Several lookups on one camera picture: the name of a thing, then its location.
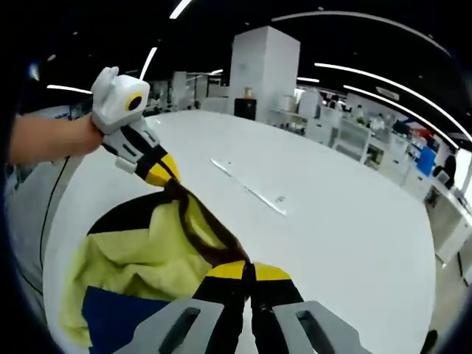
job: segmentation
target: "led light strip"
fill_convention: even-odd
[[[449,54],[446,48],[444,48],[443,46],[440,46],[435,40],[432,39],[432,37],[428,37],[427,35],[421,32],[418,32],[417,30],[412,29],[411,27],[405,26],[404,24],[401,24],[399,22],[389,20],[388,18],[368,15],[366,13],[354,13],[350,11],[311,11],[308,13],[294,13],[293,15],[276,17],[272,19],[272,22],[285,21],[292,18],[309,17],[309,16],[349,16],[349,17],[356,17],[356,18],[367,18],[369,20],[373,20],[377,22],[384,22],[385,24],[390,24],[397,28],[401,28],[402,30],[408,31],[413,35],[417,35],[418,37],[421,37],[425,41],[428,41],[433,46],[437,47],[439,50],[442,50],[445,54],[447,54],[447,56],[449,57],[451,56],[451,54]]]
[[[219,70],[215,70],[213,72],[210,72],[209,75],[218,75],[218,74],[221,74],[223,72],[222,69],[219,69]]]
[[[176,9],[170,14],[170,19],[175,20],[176,18],[178,18],[180,14],[182,13],[182,11],[184,11],[185,8],[189,6],[190,2],[192,2],[192,0],[180,1],[180,4],[178,4]]]
[[[356,88],[356,87],[352,87],[352,86],[349,86],[349,85],[344,85],[344,88],[345,89],[348,89],[348,90],[351,90],[351,91],[356,91],[356,92],[359,92],[361,94],[365,94],[367,96],[371,96],[371,97],[374,97],[376,98],[377,100],[381,100],[381,101],[384,101],[386,103],[389,103],[390,105],[393,105],[403,111],[405,111],[406,113],[412,115],[413,117],[416,117],[418,118],[421,122],[425,123],[427,126],[429,126],[430,128],[432,128],[436,133],[438,133],[439,135],[441,135],[445,140],[448,141],[449,144],[451,144],[452,146],[454,146],[456,149],[459,148],[459,145],[457,145],[449,136],[446,135],[446,133],[444,133],[443,131],[441,131],[436,125],[430,123],[428,120],[424,119],[422,116],[420,116],[419,114],[416,114],[415,112],[413,111],[410,111],[407,107],[403,107],[402,105],[399,105],[398,103],[396,102],[393,102],[391,100],[388,100],[387,98],[384,98],[382,96],[379,96],[377,94],[373,94],[371,92],[368,92],[368,91],[364,91],[364,90],[361,90],[360,88]]]
[[[141,76],[139,76],[139,79],[140,79],[140,80],[142,80],[142,79],[145,78],[146,71],[148,70],[150,61],[153,59],[154,54],[156,54],[156,50],[157,50],[157,47],[153,47],[153,48],[150,50],[149,55],[147,56],[145,65],[142,67]]]
[[[406,86],[403,86],[399,83],[396,83],[395,81],[391,81],[389,79],[386,79],[385,77],[382,77],[382,76],[378,76],[378,75],[375,75],[375,74],[371,74],[369,72],[363,72],[362,70],[357,70],[357,69],[351,69],[351,68],[347,68],[346,66],[339,66],[339,65],[331,65],[331,64],[323,64],[323,63],[315,63],[315,66],[318,66],[320,68],[328,68],[328,69],[338,69],[338,70],[344,70],[346,72],[353,72],[355,74],[361,74],[361,75],[365,75],[365,76],[368,76],[368,77],[371,77],[373,79],[377,79],[377,80],[380,80],[380,81],[384,81],[385,83],[388,83],[389,85],[392,85],[392,86],[395,86],[395,87],[398,87],[399,89],[402,89],[406,92],[408,92],[409,94],[412,94],[413,96],[416,96],[418,97],[420,100],[424,101],[425,103],[428,103],[431,107],[435,108],[437,111],[439,111],[443,116],[445,116],[446,118],[448,118],[455,126],[458,127],[458,129],[464,133],[464,135],[467,137],[467,139],[469,139],[471,142],[472,142],[472,136],[468,133],[468,131],[462,126],[459,124],[459,122],[457,122],[448,112],[446,112],[444,109],[442,109],[441,107],[439,107],[436,103],[434,103],[433,101],[427,99],[426,97],[424,97],[422,94],[418,94],[416,91],[413,91],[411,90],[410,88],[406,87]]]
[[[319,83],[318,79],[310,79],[309,77],[298,77],[299,81],[308,81],[309,83]]]
[[[65,91],[75,91],[75,92],[80,92],[82,94],[91,94],[91,91],[82,90],[80,88],[75,88],[75,87],[61,86],[61,85],[48,85],[47,88],[56,89],[56,90],[65,90]]]

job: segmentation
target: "fabric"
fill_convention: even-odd
[[[136,327],[169,302],[120,295],[89,286],[82,314],[88,323],[91,354],[109,354],[133,340]]]
[[[172,301],[191,297],[213,266],[247,259],[195,196],[173,188],[122,204],[92,227],[66,276],[60,320],[72,340],[91,346],[81,314],[89,286]]]

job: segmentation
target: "human arm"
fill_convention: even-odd
[[[86,155],[96,150],[102,140],[90,114],[75,121],[25,116],[15,120],[9,163],[36,164]]]

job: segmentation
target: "white pillar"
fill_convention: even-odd
[[[172,80],[172,104],[177,106],[178,109],[183,109],[180,103],[185,104],[185,98],[187,96],[187,73],[186,72],[174,72]]]
[[[468,171],[467,171],[467,175],[465,176],[464,184],[462,185],[462,192],[464,194],[465,194],[465,192],[467,192],[467,189],[469,188],[471,178],[472,178],[472,159],[469,162],[469,168],[468,168]]]
[[[235,99],[251,87],[257,100],[256,120],[269,123],[271,109],[280,97],[294,95],[300,42],[272,27],[262,27],[235,37],[229,81],[228,113]]]

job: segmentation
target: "office desk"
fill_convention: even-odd
[[[436,255],[448,263],[472,234],[472,216],[455,195],[433,177],[431,189],[439,192],[434,207],[427,206]]]
[[[154,128],[183,184],[239,238],[251,259],[286,270],[306,300],[321,302],[350,323],[373,353],[420,352],[435,288],[423,205],[358,162],[268,125],[203,111],[157,119]],[[210,159],[230,166],[239,181]],[[239,182],[274,203],[283,199],[277,206],[286,216]],[[72,255],[110,208],[156,190],[118,170],[102,148],[72,176],[52,222],[43,288],[52,337],[68,353],[87,353],[59,323]],[[250,318],[247,304],[237,353],[256,353]]]

